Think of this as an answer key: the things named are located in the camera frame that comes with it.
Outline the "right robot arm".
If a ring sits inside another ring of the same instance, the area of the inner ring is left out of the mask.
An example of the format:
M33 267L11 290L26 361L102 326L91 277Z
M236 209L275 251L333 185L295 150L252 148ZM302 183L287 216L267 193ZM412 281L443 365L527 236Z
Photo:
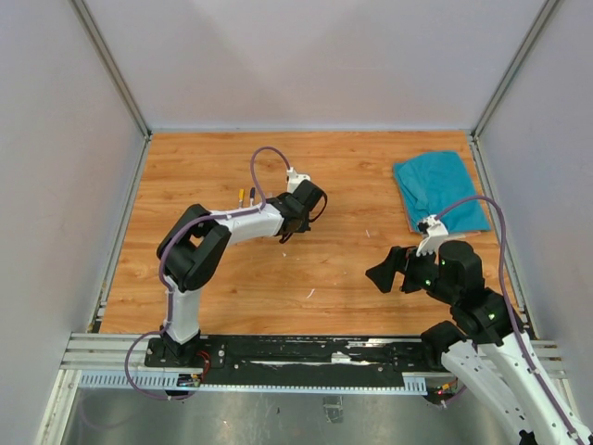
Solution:
M591 429L554 387L512 305L486 286L471 245L448 241L426 255L415 247L392 247L365 274L383 293L402 274L402 292L423 290L450 307L450 321L422 333L421 362L454 374L511 443L591 443Z

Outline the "yellow capped white marker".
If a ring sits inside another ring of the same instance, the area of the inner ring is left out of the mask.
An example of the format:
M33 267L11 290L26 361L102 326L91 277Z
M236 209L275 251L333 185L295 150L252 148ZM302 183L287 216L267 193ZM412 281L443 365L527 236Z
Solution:
M239 202L238 202L238 209L242 209L244 207L244 201L245 201L245 189L240 189L239 190Z

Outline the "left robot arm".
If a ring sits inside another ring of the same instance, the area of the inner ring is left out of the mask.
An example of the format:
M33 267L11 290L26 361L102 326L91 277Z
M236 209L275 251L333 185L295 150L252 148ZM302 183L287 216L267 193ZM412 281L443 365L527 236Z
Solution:
M214 276L225 250L256 238L276 237L282 244L305 233L318 217L312 212L327 194L304 179L276 197L240 210L209 211L189 207L158 246L158 277L167 295L160 328L166 355L176 365L192 364L198 355L201 293Z

